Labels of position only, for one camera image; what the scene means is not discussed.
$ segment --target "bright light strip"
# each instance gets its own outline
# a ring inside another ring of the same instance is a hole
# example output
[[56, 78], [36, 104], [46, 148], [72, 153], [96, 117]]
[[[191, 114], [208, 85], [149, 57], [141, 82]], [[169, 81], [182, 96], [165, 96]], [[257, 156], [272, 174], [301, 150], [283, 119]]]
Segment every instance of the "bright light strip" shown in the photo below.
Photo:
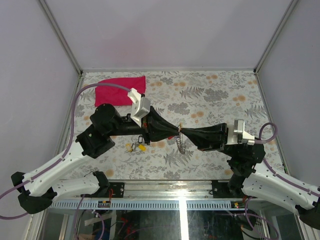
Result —
[[181, 240], [189, 240], [187, 201], [184, 197], [181, 197], [179, 199], [179, 211], [180, 211]]

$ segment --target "wall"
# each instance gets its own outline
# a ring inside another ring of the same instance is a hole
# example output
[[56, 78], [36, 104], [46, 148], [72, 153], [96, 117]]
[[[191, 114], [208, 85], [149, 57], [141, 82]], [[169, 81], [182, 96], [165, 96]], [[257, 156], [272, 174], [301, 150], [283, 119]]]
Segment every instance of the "wall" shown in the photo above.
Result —
[[[0, 2], [0, 192], [11, 174], [29, 172], [54, 155], [77, 74], [36, 0]], [[24, 213], [18, 191], [0, 214]], [[0, 220], [1, 239], [21, 239], [28, 216]]]
[[291, 0], [47, 0], [83, 69], [253, 69]]
[[293, 176], [320, 186], [320, 1], [300, 1], [259, 76]]

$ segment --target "folded cloth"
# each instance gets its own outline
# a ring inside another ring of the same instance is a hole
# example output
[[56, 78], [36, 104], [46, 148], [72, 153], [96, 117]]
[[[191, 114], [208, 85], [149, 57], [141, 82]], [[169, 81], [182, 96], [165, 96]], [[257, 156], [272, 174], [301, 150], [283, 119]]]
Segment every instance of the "folded cloth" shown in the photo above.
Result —
[[[128, 89], [136, 89], [138, 93], [146, 92], [146, 77], [118, 77], [100, 81], [99, 83], [118, 84]], [[112, 104], [114, 106], [131, 105], [132, 101], [128, 97], [128, 93], [123, 89], [110, 86], [97, 86], [95, 88], [95, 103], [96, 107], [101, 104]]]

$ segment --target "yellow tag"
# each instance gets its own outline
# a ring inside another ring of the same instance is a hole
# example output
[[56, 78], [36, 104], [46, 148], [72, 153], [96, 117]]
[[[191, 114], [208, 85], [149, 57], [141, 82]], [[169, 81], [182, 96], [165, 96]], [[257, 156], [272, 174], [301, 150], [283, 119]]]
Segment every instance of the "yellow tag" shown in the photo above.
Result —
[[133, 151], [130, 143], [127, 143], [127, 144], [125, 145], [125, 148], [126, 148], [126, 150], [127, 150], [129, 153], [131, 153], [131, 152]]
[[140, 148], [141, 151], [144, 151], [144, 152], [147, 150], [147, 148], [146, 148], [145, 146], [143, 146], [142, 144], [140, 144], [140, 145], [138, 146], [138, 148]]

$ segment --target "floral tablecloth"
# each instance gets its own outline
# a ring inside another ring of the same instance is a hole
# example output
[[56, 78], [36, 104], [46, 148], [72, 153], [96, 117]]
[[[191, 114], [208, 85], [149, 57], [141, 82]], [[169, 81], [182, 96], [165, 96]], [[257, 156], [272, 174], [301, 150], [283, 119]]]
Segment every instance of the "floral tablecloth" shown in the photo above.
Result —
[[[83, 86], [104, 79], [146, 76], [145, 96], [167, 121], [182, 123], [186, 128], [199, 128], [219, 123], [231, 124], [244, 119], [246, 131], [257, 135], [268, 122], [265, 106], [252, 71], [149, 71], [87, 72]], [[95, 90], [86, 90], [75, 111], [74, 138], [90, 124], [95, 111]], [[122, 116], [131, 106], [117, 107]], [[270, 128], [264, 138], [272, 135]], [[212, 180], [229, 179], [232, 171], [228, 156], [217, 152], [201, 152], [184, 137], [186, 153], [182, 155], [174, 139], [152, 142], [146, 151], [128, 152], [127, 143], [137, 136], [113, 136], [115, 146], [109, 151], [71, 171], [66, 178], [80, 178], [90, 171], [103, 171], [117, 180]], [[265, 145], [266, 158], [272, 166], [283, 169], [275, 141]]]

